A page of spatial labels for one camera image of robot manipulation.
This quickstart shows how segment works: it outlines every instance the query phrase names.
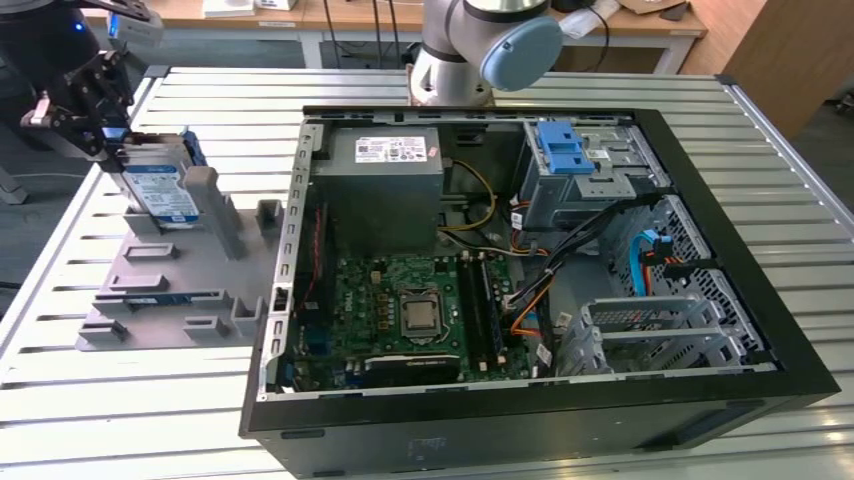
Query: ram slot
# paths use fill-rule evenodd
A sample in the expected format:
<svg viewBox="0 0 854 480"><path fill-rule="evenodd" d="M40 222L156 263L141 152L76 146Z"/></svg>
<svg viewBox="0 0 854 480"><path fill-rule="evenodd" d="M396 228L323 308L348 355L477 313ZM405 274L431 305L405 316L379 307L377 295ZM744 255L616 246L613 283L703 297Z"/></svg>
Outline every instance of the ram slot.
<svg viewBox="0 0 854 480"><path fill-rule="evenodd" d="M456 262L468 364L481 372L504 363L497 306L485 264L477 258Z"/></svg>

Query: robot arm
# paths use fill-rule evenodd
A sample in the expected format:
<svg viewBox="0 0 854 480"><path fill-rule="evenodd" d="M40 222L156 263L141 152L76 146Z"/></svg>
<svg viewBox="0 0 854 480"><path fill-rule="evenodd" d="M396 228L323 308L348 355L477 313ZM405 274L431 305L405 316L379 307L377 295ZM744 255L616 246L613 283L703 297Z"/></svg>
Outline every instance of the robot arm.
<svg viewBox="0 0 854 480"><path fill-rule="evenodd" d="M563 33L548 0L424 2L421 51L409 92L420 105L476 106L489 86L528 87L560 54Z"/></svg>
<svg viewBox="0 0 854 480"><path fill-rule="evenodd" d="M98 51L80 8L104 8L137 22L158 23L141 1L0 0L0 56L36 95L21 126L60 153L82 152L109 172L120 165L105 132L126 130L133 92L122 55Z"/></svg>

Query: cpu socket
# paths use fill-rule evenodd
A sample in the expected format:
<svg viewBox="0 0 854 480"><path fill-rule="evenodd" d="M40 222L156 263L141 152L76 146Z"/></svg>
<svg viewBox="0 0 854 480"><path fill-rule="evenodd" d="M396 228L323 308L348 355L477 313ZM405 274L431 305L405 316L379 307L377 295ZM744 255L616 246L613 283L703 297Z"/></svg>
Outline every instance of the cpu socket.
<svg viewBox="0 0 854 480"><path fill-rule="evenodd" d="M435 290L400 292L400 335L425 340L441 333L441 303Z"/></svg>

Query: green motherboard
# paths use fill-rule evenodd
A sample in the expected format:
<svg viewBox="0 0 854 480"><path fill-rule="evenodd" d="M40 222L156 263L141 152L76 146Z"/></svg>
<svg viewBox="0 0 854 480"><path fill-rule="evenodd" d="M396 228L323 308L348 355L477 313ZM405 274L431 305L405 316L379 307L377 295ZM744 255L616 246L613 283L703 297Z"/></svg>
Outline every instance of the green motherboard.
<svg viewBox="0 0 854 480"><path fill-rule="evenodd" d="M312 368L321 388L352 388L348 379L355 378L353 370L357 374L360 360L387 355L457 356L459 382L528 377L528 354L520 341L504 346L500 366L483 371L469 364L459 261L453 256L411 255L339 259L329 361L319 362L323 371L316 362ZM507 260L495 255L483 259L483 265L493 299L500 299L511 291Z"/></svg>

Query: motherboard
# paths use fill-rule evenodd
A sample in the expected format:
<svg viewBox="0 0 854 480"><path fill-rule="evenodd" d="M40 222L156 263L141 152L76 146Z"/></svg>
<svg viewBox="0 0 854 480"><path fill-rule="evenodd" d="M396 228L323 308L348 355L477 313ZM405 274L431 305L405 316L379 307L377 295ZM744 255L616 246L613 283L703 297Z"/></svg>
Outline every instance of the motherboard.
<svg viewBox="0 0 854 480"><path fill-rule="evenodd" d="M481 284L487 295L477 297L460 282L460 272L488 282ZM320 387L359 388L377 375L380 383L395 385L411 375L437 375L443 383L529 376L524 343L503 341L497 312L511 291L503 256L340 258L335 274L331 325L323 333L305 334L309 350L323 344L311 362L311 378ZM472 301L492 304L483 308Z"/></svg>

